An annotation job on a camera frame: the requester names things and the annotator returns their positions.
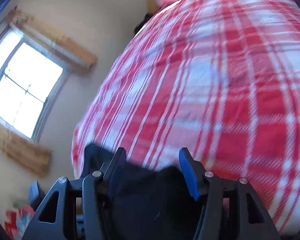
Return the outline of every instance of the metal screw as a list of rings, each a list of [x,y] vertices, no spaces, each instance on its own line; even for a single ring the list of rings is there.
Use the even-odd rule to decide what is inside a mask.
[[[204,173],[204,175],[205,175],[206,177],[208,177],[208,178],[212,178],[214,174],[213,174],[212,171],[206,171],[206,172]]]
[[[240,179],[239,179],[239,182],[240,182],[241,184],[247,184],[247,183],[248,183],[248,180],[247,180],[246,178],[240,178]]]
[[[59,179],[58,179],[58,182],[59,183],[65,183],[67,181],[67,178],[66,177],[60,177]]]
[[[102,175],[102,172],[101,171],[94,171],[93,173],[92,173],[92,176],[93,177],[100,177]]]

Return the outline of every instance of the wall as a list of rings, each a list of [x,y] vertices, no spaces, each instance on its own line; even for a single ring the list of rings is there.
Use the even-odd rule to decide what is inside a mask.
[[[109,72],[116,57],[133,37],[134,27],[146,13],[146,0],[11,0],[1,17],[18,5],[62,30],[95,53],[97,67],[88,77],[71,74],[50,112],[40,143],[52,150],[50,172],[39,179],[45,190],[58,177],[73,179],[70,160],[72,134],[87,105]],[[12,200],[27,198],[27,189],[35,178],[0,153],[0,222]]]

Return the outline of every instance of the bed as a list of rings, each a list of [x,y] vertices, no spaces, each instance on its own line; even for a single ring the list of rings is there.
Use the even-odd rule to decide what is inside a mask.
[[[187,147],[246,177],[277,229],[300,229],[300,9],[293,0],[171,0],[114,62],[74,131],[131,163],[178,166]]]

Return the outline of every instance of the tan curtain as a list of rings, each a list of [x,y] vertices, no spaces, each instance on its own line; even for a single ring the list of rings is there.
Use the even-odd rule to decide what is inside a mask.
[[[51,151],[19,136],[2,123],[0,123],[0,150],[9,159],[38,177],[44,177],[48,171]]]
[[[78,74],[88,73],[97,62],[98,58],[93,53],[31,14],[14,9],[6,19],[12,28],[64,61]]]

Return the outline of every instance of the black fabric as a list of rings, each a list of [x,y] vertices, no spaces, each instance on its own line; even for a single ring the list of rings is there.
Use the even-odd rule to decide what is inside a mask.
[[[139,25],[134,29],[133,33],[134,35],[137,35],[137,33],[142,29],[143,25],[145,25],[150,19],[152,15],[146,14],[145,17],[143,18],[142,22],[139,23]]]
[[[82,176],[97,170],[113,153],[86,147]],[[125,163],[115,196],[109,203],[111,237],[118,240],[189,240],[202,204],[189,195],[183,174],[175,167],[159,172]]]

